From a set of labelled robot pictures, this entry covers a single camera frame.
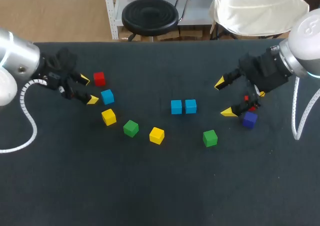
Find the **red block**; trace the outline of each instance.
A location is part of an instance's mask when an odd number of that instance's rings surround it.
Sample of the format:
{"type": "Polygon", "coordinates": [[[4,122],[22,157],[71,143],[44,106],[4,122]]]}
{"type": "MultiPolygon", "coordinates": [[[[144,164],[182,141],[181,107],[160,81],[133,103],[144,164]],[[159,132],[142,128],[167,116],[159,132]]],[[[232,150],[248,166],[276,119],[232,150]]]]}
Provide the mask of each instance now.
{"type": "Polygon", "coordinates": [[[255,111],[256,110],[256,107],[251,107],[248,111],[249,112],[253,112],[253,111],[255,111]]]}
{"type": "Polygon", "coordinates": [[[105,75],[103,72],[96,72],[93,74],[94,83],[97,87],[106,85],[105,75]]]}

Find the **green block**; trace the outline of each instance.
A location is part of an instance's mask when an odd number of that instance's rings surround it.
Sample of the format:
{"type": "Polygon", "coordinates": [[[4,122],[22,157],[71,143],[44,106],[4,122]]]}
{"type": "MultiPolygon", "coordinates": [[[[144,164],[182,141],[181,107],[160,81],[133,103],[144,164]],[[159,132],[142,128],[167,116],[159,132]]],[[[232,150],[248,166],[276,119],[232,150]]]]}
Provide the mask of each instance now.
{"type": "Polygon", "coordinates": [[[124,133],[129,137],[134,137],[137,132],[139,132],[139,125],[131,120],[129,120],[125,126],[123,126],[124,133]]]}
{"type": "Polygon", "coordinates": [[[216,146],[216,144],[218,143],[218,137],[215,131],[210,130],[210,131],[204,132],[203,142],[206,147],[216,146]]]}

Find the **wooden floor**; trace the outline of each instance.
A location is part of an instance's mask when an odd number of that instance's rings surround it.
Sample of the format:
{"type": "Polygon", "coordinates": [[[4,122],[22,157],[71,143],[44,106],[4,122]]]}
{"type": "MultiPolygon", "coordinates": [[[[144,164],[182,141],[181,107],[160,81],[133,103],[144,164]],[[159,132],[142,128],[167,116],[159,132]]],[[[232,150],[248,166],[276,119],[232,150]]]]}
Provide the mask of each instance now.
{"type": "Polygon", "coordinates": [[[105,0],[0,0],[0,27],[34,42],[112,40],[105,0]]]}

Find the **white cable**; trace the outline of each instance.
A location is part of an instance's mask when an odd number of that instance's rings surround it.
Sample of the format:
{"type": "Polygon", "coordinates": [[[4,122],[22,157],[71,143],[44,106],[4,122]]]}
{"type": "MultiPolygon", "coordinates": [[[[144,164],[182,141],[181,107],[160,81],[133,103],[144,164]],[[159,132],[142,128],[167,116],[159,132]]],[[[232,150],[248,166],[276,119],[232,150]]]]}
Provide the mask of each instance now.
{"type": "Polygon", "coordinates": [[[29,88],[29,86],[33,85],[33,84],[41,84],[41,85],[47,85],[47,82],[41,79],[34,79],[31,81],[28,81],[25,86],[22,88],[21,93],[20,93],[20,105],[22,108],[22,111],[24,112],[25,116],[27,117],[27,119],[29,120],[29,122],[31,123],[33,132],[32,132],[32,136],[31,138],[25,142],[24,144],[20,145],[19,147],[15,147],[15,148],[11,148],[11,149],[0,149],[0,153],[9,153],[9,152],[15,152],[18,151],[20,149],[23,149],[27,146],[29,146],[36,138],[37,136],[37,125],[34,121],[34,119],[31,117],[31,115],[29,114],[26,105],[25,105],[25,94],[27,89],[29,88]]]}
{"type": "Polygon", "coordinates": [[[319,89],[311,98],[307,107],[305,108],[299,127],[298,127],[298,132],[297,132],[296,131],[296,108],[297,108],[298,87],[299,87],[299,77],[296,77],[295,84],[294,84],[294,91],[293,91],[292,116],[291,116],[291,129],[292,129],[293,137],[295,138],[295,140],[300,139],[302,130],[304,129],[304,125],[306,123],[309,112],[311,111],[312,107],[320,97],[320,89],[319,89]]]}

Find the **yellow block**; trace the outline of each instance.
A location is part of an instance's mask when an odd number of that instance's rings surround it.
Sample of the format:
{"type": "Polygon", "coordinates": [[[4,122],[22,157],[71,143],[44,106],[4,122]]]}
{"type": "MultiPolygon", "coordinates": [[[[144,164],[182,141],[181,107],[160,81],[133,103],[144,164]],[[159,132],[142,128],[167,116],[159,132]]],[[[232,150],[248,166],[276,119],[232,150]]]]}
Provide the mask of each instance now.
{"type": "Polygon", "coordinates": [[[81,77],[82,78],[85,78],[88,82],[86,83],[86,86],[89,84],[89,82],[90,82],[90,80],[87,78],[87,77],[85,77],[84,75],[82,75],[82,74],[80,74],[81,75],[81,77]]]}
{"type": "Polygon", "coordinates": [[[235,115],[233,112],[232,112],[232,109],[231,107],[229,107],[228,109],[225,109],[223,112],[221,112],[221,114],[225,117],[237,117],[237,115],[235,115]]]}
{"type": "Polygon", "coordinates": [[[222,82],[225,82],[225,79],[224,79],[223,76],[222,76],[222,77],[220,78],[220,80],[216,83],[216,85],[214,86],[214,88],[216,88],[217,90],[219,90],[219,89],[217,88],[217,86],[220,85],[222,82]]]}
{"type": "Polygon", "coordinates": [[[98,97],[95,97],[95,96],[91,95],[91,99],[88,101],[87,105],[95,104],[98,100],[99,100],[98,97]]]}
{"type": "Polygon", "coordinates": [[[164,131],[162,129],[154,127],[149,135],[150,142],[156,144],[161,144],[162,140],[165,138],[164,131]]]}
{"type": "Polygon", "coordinates": [[[102,118],[104,120],[104,123],[109,126],[111,124],[114,124],[116,123],[116,115],[115,113],[113,112],[112,109],[108,109],[104,112],[101,113],[102,114],[102,118]]]}

